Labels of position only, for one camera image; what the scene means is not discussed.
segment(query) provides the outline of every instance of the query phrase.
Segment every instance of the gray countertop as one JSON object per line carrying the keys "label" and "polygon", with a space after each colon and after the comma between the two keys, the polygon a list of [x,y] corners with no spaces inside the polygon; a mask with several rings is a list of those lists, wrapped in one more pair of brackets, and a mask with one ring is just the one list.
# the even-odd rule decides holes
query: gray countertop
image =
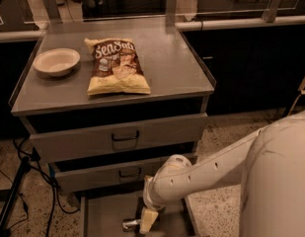
{"label": "gray countertop", "polygon": [[[131,38],[151,87],[150,95],[87,95],[93,57],[84,39]],[[81,55],[79,68],[64,78],[45,78],[30,67],[12,109],[14,116],[37,115],[98,106],[124,105],[204,96],[213,87],[181,34],[165,17],[50,25],[38,54],[54,48],[72,48]]]}

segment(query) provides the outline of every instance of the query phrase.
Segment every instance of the brown snack bag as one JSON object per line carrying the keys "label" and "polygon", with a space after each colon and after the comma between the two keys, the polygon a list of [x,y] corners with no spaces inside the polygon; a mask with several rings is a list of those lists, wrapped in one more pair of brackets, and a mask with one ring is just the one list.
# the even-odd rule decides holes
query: brown snack bag
{"label": "brown snack bag", "polygon": [[95,64],[88,95],[150,94],[132,39],[85,39]]}

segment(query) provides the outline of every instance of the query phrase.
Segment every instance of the bowl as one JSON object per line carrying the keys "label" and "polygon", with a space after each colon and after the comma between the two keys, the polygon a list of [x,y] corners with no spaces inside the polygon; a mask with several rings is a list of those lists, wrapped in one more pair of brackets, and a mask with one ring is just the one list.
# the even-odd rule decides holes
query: bowl
{"label": "bowl", "polygon": [[73,49],[57,48],[38,55],[34,69],[42,74],[60,77],[69,74],[79,62],[80,54]]}

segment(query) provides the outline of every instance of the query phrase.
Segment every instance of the white robotic arm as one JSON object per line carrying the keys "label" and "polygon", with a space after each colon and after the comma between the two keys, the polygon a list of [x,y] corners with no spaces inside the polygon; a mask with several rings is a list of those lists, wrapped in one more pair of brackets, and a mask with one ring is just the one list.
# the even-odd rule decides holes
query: white robotic arm
{"label": "white robotic arm", "polygon": [[305,236],[305,112],[194,165],[182,155],[170,157],[153,178],[146,177],[141,233],[149,230],[146,216],[155,218],[168,201],[235,184],[242,185],[240,236]]}

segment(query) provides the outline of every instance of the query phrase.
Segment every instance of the drawer front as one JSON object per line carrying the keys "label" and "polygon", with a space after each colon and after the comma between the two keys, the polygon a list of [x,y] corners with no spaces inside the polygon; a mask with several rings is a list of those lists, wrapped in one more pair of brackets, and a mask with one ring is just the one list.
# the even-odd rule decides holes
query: drawer front
{"label": "drawer front", "polygon": [[48,162],[79,159],[198,141],[206,114],[158,118],[31,136],[41,159]]}
{"label": "drawer front", "polygon": [[[185,154],[188,158],[194,153]],[[86,191],[94,188],[108,187],[144,180],[146,175],[154,176],[168,157],[133,161],[97,168],[59,172],[55,178],[66,192]]]}

